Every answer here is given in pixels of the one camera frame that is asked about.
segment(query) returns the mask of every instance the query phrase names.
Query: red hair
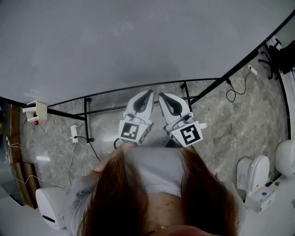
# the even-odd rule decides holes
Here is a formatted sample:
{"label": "red hair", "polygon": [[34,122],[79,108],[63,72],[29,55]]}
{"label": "red hair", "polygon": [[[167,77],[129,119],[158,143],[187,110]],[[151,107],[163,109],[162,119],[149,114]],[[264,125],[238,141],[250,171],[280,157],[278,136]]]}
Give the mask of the red hair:
{"label": "red hair", "polygon": [[[237,236],[233,195],[195,150],[182,149],[182,154],[186,165],[181,198],[186,224],[215,235]],[[101,172],[78,234],[143,236],[147,233],[147,209],[148,195],[139,174],[124,162],[121,152]]]}

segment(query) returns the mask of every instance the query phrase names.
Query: woman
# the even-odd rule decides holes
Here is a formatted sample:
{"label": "woman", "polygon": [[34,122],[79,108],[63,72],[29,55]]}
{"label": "woman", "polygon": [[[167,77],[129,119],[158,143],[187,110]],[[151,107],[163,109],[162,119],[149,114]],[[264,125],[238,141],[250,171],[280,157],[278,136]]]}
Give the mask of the woman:
{"label": "woman", "polygon": [[73,235],[237,236],[243,202],[193,149],[124,144],[69,194]]}

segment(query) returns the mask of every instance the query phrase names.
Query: gray marble floor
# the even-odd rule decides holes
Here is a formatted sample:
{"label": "gray marble floor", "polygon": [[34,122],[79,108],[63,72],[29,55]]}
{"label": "gray marble floor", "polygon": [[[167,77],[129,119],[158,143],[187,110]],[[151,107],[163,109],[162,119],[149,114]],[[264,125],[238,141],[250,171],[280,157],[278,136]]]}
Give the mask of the gray marble floor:
{"label": "gray marble floor", "polygon": [[[237,95],[233,103],[229,102],[225,94],[230,86],[223,83],[192,106],[195,119],[200,123],[206,122],[208,126],[203,133],[204,140],[195,144],[196,150],[213,173],[217,173],[222,180],[234,183],[237,162],[245,156],[251,159],[261,154],[268,156],[273,171],[277,145],[288,138],[287,117],[279,81],[268,80],[268,68],[260,65],[258,58],[260,55],[252,61],[258,76],[249,74],[245,95]],[[245,66],[230,78],[236,91],[244,90],[244,77],[247,73],[248,67]],[[189,82],[190,95],[199,94],[211,83],[212,81]],[[180,83],[165,84],[98,95],[92,97],[89,109],[125,105],[132,96],[149,88],[154,90],[156,96],[159,92],[185,96]],[[83,112],[82,100],[75,101],[75,106],[77,113]],[[73,102],[55,106],[53,109],[74,113]],[[123,112],[124,110],[117,110],[88,116],[90,137],[95,138],[93,147],[102,159],[113,150],[113,141],[117,137]],[[169,137],[163,131],[165,120],[159,105],[154,106],[151,119],[155,125],[144,145],[164,146]],[[71,136],[70,126],[73,124],[78,125],[80,121],[55,115],[48,115],[48,121],[38,126],[33,123],[25,124],[21,134],[23,159],[35,163],[37,175],[42,180],[70,186],[67,173],[71,151],[68,150],[66,141]],[[84,124],[78,128],[78,134],[85,136]],[[98,162],[91,147],[83,139],[79,139],[75,151],[84,158],[87,171]],[[38,157],[49,157],[50,161],[38,160]],[[74,156],[70,171],[71,181],[84,174],[82,160]],[[51,186],[42,182],[40,185]]]}

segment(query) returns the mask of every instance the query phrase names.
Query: white robot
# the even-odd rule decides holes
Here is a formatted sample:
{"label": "white robot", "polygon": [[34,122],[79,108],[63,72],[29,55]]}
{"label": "white robot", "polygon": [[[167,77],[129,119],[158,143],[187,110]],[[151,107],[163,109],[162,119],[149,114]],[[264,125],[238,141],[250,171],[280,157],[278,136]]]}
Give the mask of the white robot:
{"label": "white robot", "polygon": [[[150,120],[153,97],[153,91],[146,90],[130,99],[124,118],[120,121],[119,139],[136,145],[142,144],[153,126]],[[177,145],[188,147],[203,139],[201,129],[207,125],[194,120],[185,100],[173,94],[160,93],[159,103],[167,123],[164,130]]]}

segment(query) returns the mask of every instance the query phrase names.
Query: black chair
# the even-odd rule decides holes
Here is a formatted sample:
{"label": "black chair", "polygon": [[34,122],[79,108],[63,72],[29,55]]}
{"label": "black chair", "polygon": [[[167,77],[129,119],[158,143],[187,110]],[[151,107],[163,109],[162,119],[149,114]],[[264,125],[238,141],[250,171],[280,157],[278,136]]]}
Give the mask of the black chair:
{"label": "black chair", "polygon": [[271,67],[271,75],[268,79],[272,79],[274,72],[279,77],[279,70],[283,74],[286,74],[291,71],[293,67],[295,67],[295,41],[292,41],[287,47],[282,48],[281,50],[277,49],[277,45],[281,44],[281,42],[278,39],[276,39],[276,41],[277,43],[275,46],[265,46],[270,57],[265,52],[261,52],[261,54],[265,54],[268,61],[261,59],[258,60],[259,62],[266,63]]}

